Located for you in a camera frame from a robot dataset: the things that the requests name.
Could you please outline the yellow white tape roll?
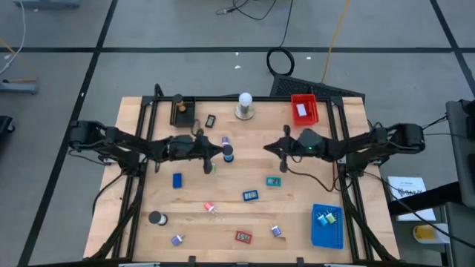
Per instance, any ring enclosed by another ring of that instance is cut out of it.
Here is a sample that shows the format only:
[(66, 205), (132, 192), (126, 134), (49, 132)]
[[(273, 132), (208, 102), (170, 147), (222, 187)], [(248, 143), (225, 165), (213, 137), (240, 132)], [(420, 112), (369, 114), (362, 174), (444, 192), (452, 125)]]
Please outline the yellow white tape roll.
[(413, 228), (413, 237), (421, 244), (449, 244), (450, 237), (431, 225), (418, 225)]

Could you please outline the white bulb lamp brass stand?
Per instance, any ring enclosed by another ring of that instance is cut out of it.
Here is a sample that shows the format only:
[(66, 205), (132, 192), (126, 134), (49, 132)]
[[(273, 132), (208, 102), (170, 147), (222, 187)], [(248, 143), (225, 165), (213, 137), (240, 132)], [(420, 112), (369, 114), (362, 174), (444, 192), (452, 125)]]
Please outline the white bulb lamp brass stand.
[(241, 120), (249, 120), (255, 115), (252, 107), (252, 95), (250, 93), (242, 93), (238, 97), (238, 104), (235, 107), (235, 116)]

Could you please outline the black bar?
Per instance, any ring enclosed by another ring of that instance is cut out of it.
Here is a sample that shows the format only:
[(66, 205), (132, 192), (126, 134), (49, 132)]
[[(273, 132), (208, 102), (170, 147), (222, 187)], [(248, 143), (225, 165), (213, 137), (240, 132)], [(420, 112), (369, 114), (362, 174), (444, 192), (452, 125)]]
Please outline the black bar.
[(429, 191), (388, 203), (390, 215), (397, 216), (428, 208), (435, 208), (447, 202), (462, 202), (459, 182), (452, 182)]

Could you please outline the grey table foot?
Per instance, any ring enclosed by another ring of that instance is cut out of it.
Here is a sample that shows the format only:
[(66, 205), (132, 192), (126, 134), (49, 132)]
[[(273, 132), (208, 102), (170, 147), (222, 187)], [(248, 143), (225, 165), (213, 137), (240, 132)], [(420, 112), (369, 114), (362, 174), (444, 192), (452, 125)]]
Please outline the grey table foot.
[(8, 82), (7, 80), (0, 82), (0, 93), (30, 93), (35, 95), (38, 92), (39, 88), (36, 84)]

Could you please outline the blue plastic tray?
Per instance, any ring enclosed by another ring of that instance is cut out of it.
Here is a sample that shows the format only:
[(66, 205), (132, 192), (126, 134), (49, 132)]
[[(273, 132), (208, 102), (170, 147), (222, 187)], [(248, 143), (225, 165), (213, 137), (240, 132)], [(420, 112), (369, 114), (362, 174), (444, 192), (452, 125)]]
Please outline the blue plastic tray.
[[(336, 221), (333, 224), (328, 223), (322, 226), (317, 221), (317, 214), (325, 215), (326, 212), (332, 212)], [(314, 204), (312, 206), (312, 244), (322, 248), (343, 249), (343, 222), (342, 209), (340, 206)]]

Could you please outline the black round cap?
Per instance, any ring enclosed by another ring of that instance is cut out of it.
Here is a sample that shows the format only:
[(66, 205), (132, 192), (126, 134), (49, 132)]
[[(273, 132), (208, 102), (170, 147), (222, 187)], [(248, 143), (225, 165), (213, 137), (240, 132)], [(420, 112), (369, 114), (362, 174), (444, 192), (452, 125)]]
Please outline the black round cap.
[(148, 220), (151, 224), (163, 226), (167, 224), (168, 217), (159, 211), (152, 211), (148, 215)]

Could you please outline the grey cart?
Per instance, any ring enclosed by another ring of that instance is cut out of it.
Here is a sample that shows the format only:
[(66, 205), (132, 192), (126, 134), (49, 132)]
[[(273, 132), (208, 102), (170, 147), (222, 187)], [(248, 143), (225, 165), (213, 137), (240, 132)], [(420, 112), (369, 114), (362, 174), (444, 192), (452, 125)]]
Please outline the grey cart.
[(448, 116), (460, 201), (445, 205), (449, 230), (458, 241), (451, 242), (453, 267), (475, 267), (475, 100), (449, 101)]

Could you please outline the black plastic tray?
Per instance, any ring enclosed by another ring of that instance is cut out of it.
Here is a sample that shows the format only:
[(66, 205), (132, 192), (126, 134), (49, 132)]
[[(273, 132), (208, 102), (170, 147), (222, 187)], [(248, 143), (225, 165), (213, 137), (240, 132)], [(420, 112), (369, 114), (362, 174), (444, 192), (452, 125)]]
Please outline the black plastic tray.
[(194, 124), (196, 99), (184, 96), (183, 105), (186, 108), (184, 112), (179, 111), (175, 102), (171, 105), (170, 125), (176, 128), (190, 128)]

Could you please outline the white booklet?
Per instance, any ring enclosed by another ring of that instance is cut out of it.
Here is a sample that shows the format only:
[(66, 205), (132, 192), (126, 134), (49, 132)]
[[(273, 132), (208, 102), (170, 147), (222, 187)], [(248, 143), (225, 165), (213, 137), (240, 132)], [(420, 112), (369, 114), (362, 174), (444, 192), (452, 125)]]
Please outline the white booklet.
[[(390, 190), (391, 200), (410, 197), (416, 194), (426, 192), (426, 187), (421, 177), (387, 177), (387, 186)], [(432, 208), (417, 211), (417, 215), (424, 220), (435, 222), (436, 216)], [(398, 222), (421, 221), (416, 215), (409, 213), (396, 216)]]

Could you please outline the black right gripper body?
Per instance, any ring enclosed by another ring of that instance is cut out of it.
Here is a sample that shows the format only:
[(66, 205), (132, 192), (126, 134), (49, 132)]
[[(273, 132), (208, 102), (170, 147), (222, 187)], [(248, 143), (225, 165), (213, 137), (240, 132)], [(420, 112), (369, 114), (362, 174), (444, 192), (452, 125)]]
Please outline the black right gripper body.
[(287, 172), (288, 156), (317, 157), (329, 161), (327, 139), (310, 128), (305, 128), (298, 139), (290, 136), (290, 126), (284, 125), (284, 137), (281, 138), (281, 172)]

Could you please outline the red plastic tray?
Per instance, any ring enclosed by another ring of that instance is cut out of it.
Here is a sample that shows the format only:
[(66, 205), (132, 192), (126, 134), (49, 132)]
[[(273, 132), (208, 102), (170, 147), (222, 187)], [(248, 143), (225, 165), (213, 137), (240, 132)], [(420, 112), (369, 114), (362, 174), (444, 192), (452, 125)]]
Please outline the red plastic tray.
[[(305, 104), (307, 116), (299, 117), (296, 109), (297, 104)], [(291, 95), (292, 118), (296, 126), (311, 126), (318, 122), (318, 109), (316, 98), (313, 94)]]

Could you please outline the black aluminium frame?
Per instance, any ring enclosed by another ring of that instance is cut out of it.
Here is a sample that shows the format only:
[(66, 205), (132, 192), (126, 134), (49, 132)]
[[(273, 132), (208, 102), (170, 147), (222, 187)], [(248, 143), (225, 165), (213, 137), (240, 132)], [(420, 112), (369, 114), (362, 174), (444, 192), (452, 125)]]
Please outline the black aluminium frame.
[[(117, 246), (117, 257), (134, 261), (183, 262), (195, 257), (199, 262), (350, 263), (354, 259), (375, 259), (359, 227), (344, 224), (344, 248), (314, 246), (311, 240), (312, 206), (316, 203), (341, 205), (341, 194), (329, 192), (333, 179), (330, 163), (305, 158), (290, 163), (290, 172), (281, 176), (281, 187), (266, 185), (276, 177), (279, 160), (263, 149), (283, 134), (292, 123), (289, 98), (256, 98), (255, 116), (239, 120), (234, 113), (234, 97), (199, 96), (196, 115), (205, 121), (209, 114), (217, 121), (205, 133), (213, 143), (227, 136), (234, 149), (233, 162), (214, 158), (216, 174), (203, 173), (199, 160), (167, 162), (159, 170), (148, 167), (140, 211), (125, 228)], [(172, 176), (183, 175), (183, 187), (172, 187)], [(257, 190), (257, 200), (244, 202), (243, 192)], [(212, 202), (215, 212), (204, 204)], [(151, 224), (148, 215), (159, 211), (168, 217), (166, 225)], [(277, 225), (281, 236), (274, 237)], [(236, 231), (252, 235), (250, 244), (235, 240)], [(182, 234), (183, 243), (171, 244)]]

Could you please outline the black floor mat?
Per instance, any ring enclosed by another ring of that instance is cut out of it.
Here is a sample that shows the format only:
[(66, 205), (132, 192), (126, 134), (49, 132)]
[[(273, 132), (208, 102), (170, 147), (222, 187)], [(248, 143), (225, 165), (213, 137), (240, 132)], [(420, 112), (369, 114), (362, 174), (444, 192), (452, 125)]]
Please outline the black floor mat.
[(272, 83), (270, 96), (290, 96), (292, 94), (314, 93), (317, 98), (330, 98), (331, 96), (360, 97), (365, 100), (363, 93), (335, 88), (322, 83), (309, 82), (290, 76), (276, 75)]

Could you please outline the black caster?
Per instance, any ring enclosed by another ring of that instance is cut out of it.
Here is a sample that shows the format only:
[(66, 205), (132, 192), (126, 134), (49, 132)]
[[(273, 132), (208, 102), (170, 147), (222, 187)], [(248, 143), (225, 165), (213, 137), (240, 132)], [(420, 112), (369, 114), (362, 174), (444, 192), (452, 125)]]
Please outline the black caster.
[(10, 116), (0, 116), (0, 134), (12, 133), (14, 130), (13, 118)]

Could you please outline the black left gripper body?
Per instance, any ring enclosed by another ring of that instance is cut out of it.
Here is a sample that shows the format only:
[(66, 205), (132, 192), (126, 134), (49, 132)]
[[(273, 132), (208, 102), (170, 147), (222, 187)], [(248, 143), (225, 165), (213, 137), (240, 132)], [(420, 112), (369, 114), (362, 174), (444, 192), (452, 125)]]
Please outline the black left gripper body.
[(198, 128), (193, 137), (194, 139), (190, 135), (180, 135), (173, 138), (168, 144), (168, 159), (170, 161), (202, 159), (204, 173), (210, 174), (212, 171), (212, 144), (209, 138), (204, 135), (202, 128)]

